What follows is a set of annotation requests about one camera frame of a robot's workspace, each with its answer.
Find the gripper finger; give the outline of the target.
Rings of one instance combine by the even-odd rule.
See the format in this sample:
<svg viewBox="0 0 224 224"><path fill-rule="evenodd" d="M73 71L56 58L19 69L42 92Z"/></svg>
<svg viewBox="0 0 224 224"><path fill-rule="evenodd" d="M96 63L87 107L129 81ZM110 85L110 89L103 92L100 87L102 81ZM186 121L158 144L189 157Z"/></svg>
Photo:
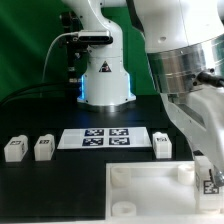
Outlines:
<svg viewBox="0 0 224 224"><path fill-rule="evenodd" d="M210 178L217 187L224 186L224 174L217 169L210 169Z"/></svg>

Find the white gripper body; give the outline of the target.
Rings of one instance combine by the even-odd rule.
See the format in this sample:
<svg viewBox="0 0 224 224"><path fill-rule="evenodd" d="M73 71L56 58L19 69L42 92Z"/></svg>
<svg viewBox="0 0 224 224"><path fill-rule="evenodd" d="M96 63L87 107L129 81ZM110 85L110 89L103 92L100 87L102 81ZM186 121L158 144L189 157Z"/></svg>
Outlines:
<svg viewBox="0 0 224 224"><path fill-rule="evenodd" d="M193 151L199 150L218 169L224 170L224 88L204 86L174 101L161 94L165 111L184 134Z"/></svg>

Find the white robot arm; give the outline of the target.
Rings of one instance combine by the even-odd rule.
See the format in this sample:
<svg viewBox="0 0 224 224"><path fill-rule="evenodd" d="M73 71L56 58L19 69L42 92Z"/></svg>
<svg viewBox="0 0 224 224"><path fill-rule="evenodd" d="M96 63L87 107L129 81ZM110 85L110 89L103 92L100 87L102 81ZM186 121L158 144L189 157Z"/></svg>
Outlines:
<svg viewBox="0 0 224 224"><path fill-rule="evenodd" d="M87 70L78 101L115 109L135 99L123 66L121 28L102 15L126 6L145 42L154 88L169 119L193 151L204 154L216 186L224 186L224 25L218 0L62 0L83 29Z"/></svg>

